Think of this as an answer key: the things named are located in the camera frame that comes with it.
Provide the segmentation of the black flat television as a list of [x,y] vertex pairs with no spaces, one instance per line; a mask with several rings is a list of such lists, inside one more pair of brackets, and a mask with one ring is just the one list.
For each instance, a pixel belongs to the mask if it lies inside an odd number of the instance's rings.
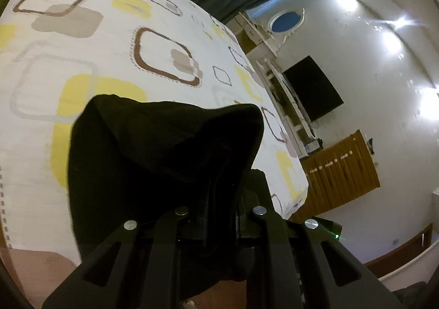
[[310,55],[283,71],[282,75],[311,122],[344,104],[329,78]]

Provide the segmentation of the black pants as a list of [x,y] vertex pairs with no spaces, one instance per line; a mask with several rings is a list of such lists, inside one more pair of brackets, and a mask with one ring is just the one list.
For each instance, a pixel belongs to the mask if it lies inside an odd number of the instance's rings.
[[252,255],[238,244],[236,211],[263,137],[259,107],[93,97],[71,130],[68,191],[82,259],[126,221],[143,242],[185,243],[180,299],[220,281],[243,282]]

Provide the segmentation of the patterned white bed sheet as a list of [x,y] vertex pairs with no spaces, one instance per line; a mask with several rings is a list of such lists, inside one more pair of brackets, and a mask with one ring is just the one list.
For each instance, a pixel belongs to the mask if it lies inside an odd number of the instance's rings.
[[79,253],[68,229],[72,125],[96,94],[204,108],[253,103],[265,124],[255,165],[291,215],[307,181],[291,132],[235,36],[189,0],[1,0],[1,226],[19,249]]

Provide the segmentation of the wooden cabinet door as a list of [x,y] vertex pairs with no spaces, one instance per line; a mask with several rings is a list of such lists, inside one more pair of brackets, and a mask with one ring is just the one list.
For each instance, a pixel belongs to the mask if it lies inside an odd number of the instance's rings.
[[361,131],[301,160],[308,180],[304,204],[290,216],[301,223],[354,201],[380,187]]

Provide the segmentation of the white tv console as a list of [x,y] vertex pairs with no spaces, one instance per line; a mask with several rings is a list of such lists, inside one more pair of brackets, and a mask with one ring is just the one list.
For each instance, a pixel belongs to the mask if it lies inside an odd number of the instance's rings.
[[283,74],[267,58],[254,61],[253,65],[269,92],[298,157],[307,158],[318,151],[321,148],[319,138],[314,134],[309,117],[302,110],[295,91]]

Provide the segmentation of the white dressing table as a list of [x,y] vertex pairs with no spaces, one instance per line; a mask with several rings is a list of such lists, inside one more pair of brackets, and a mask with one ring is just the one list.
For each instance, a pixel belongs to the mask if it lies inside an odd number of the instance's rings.
[[246,12],[238,12],[226,26],[233,32],[238,44],[249,61],[274,60],[282,43],[260,23],[251,19]]

